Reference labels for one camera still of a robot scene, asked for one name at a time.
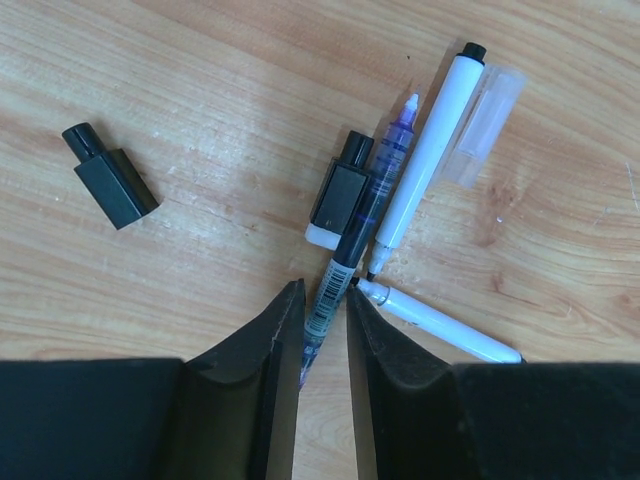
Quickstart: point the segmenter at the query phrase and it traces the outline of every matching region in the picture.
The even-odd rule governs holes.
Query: barcode
[[[355,268],[343,267],[331,260],[305,327],[308,333],[322,337],[327,334],[354,272]]]

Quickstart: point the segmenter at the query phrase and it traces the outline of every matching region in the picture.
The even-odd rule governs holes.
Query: pen cap
[[[526,83],[527,77],[514,68],[485,67],[431,185],[448,180],[473,187]]]
[[[334,159],[309,215],[310,226],[305,237],[310,243],[335,249],[336,238],[349,223],[369,181],[362,167],[369,157],[373,139],[351,131],[340,157]]]

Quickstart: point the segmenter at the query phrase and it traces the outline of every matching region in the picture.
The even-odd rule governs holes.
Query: black cap
[[[464,48],[462,49],[462,52],[460,52],[457,56],[468,57],[484,65],[484,62],[482,60],[484,59],[484,56],[486,53],[487,53],[487,49],[484,48],[482,45],[469,42],[464,46]]]
[[[373,138],[351,130],[342,148],[340,162],[353,165],[356,168],[363,168],[372,148]]]
[[[125,227],[158,206],[127,154],[107,151],[91,125],[71,127],[62,138],[80,160],[76,174],[114,227]]]

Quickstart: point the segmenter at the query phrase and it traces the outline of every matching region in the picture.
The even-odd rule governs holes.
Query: blue pen
[[[418,94],[414,93],[398,118],[389,125],[369,168],[371,178],[368,187],[324,274],[313,309],[304,325],[301,388],[327,336],[360,257],[367,248],[373,229],[384,211],[389,193],[407,155],[413,139],[418,100]]]

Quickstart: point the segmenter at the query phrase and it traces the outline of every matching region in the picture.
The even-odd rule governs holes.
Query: wood grain
[[[636,0],[0,1],[0,357],[192,357],[329,254],[303,232],[349,129],[467,40],[529,84],[472,190],[424,199],[384,280],[529,360],[640,360]],[[60,132],[91,121],[162,200],[115,231]],[[392,319],[447,361],[469,357]],[[344,310],[295,478],[356,478]]]

